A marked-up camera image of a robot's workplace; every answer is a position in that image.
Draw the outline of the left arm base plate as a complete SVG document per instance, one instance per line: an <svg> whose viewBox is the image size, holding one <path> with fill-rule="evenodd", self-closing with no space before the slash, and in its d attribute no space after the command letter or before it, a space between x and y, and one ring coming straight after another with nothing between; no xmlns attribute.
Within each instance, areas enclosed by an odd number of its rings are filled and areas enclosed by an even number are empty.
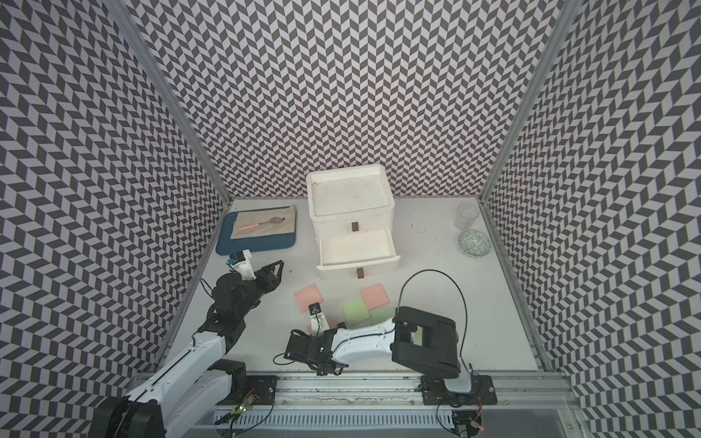
<svg viewBox="0 0 701 438"><path fill-rule="evenodd" d="M246 397L252 397L254 406L270 406L274 403L279 378L273 374L249 375L235 378L229 386L230 393L217 406L243 405Z"/></svg>

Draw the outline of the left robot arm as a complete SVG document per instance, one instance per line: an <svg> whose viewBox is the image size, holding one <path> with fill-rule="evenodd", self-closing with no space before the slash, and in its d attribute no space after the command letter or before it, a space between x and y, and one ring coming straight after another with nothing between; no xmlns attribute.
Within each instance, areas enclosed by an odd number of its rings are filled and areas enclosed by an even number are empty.
<svg viewBox="0 0 701 438"><path fill-rule="evenodd" d="M217 403L248 398L246 364L225 358L246 328L245 317L283 278L279 260L250 274L219 277L213 304L191 343L152 377L94 411L89 437L182 437Z"/></svg>

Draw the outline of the white drawer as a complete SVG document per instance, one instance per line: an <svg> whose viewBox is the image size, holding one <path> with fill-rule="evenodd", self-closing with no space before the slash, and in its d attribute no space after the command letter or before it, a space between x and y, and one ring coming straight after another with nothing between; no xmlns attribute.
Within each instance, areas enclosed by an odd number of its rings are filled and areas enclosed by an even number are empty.
<svg viewBox="0 0 701 438"><path fill-rule="evenodd" d="M394 247L390 229L353 232L350 235L334 235L319 240L318 270L321 272L367 268L367 266L391 264L401 257Z"/></svg>

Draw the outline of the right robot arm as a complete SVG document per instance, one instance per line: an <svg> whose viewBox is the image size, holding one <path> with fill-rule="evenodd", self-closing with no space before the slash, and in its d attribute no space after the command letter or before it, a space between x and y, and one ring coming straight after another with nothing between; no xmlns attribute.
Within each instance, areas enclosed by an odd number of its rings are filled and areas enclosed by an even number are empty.
<svg viewBox="0 0 701 438"><path fill-rule="evenodd" d="M319 376L339 375L358 361L388 357L392 362L443 383L450 392L473 394L474 372L458 351L456 323L436 314L399 307L382 323L349 330L329 328L318 305L312 334L290 332L282 358L308 366Z"/></svg>

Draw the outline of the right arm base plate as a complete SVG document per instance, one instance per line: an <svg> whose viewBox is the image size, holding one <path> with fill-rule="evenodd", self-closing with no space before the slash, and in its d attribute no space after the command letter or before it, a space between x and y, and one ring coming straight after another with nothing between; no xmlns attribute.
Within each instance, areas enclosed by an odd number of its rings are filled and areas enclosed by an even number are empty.
<svg viewBox="0 0 701 438"><path fill-rule="evenodd" d="M495 385L488 375L461 375L452 380L422 376L419 391L427 406L478 407L498 404Z"/></svg>

